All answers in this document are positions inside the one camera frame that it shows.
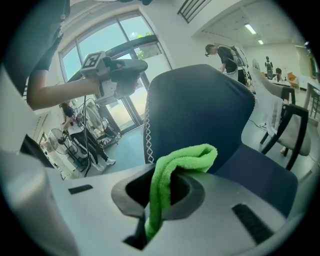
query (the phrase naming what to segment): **green cloth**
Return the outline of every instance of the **green cloth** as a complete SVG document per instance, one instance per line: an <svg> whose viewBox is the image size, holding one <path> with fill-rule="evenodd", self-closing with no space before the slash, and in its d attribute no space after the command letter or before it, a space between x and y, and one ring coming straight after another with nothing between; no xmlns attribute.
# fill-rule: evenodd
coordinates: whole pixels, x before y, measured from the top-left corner
<svg viewBox="0 0 320 256"><path fill-rule="evenodd" d="M161 227L162 211L171 206L171 173L177 167L206 173L217 155L215 147L202 144L179 149L158 159L150 186L150 216L144 226L148 241Z"/></svg>

